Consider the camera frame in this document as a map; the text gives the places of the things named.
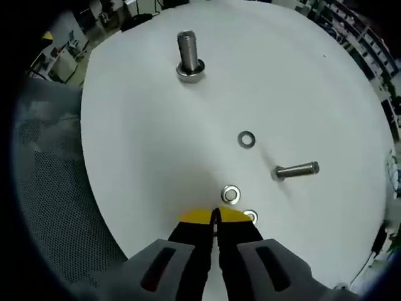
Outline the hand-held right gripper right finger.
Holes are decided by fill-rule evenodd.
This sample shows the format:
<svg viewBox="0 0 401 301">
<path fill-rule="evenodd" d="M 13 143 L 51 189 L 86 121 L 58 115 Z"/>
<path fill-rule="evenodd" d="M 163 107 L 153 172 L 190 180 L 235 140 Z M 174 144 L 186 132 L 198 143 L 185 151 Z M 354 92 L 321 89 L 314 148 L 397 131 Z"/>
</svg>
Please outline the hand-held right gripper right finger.
<svg viewBox="0 0 401 301">
<path fill-rule="evenodd" d="M 250 217 L 216 211 L 219 266 L 229 300 L 358 300 L 348 290 L 328 288 L 310 266 L 274 239 L 265 240 Z"/>
</svg>

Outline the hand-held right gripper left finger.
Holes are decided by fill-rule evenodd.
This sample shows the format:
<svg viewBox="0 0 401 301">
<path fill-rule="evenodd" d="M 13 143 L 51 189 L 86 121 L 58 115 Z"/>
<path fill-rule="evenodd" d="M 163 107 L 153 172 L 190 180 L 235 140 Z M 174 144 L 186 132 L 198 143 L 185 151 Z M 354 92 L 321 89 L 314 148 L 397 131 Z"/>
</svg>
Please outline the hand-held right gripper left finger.
<svg viewBox="0 0 401 301">
<path fill-rule="evenodd" d="M 116 269 L 107 300 L 201 300 L 211 268 L 214 210 L 180 217 L 167 240 L 158 239 Z"/>
</svg>

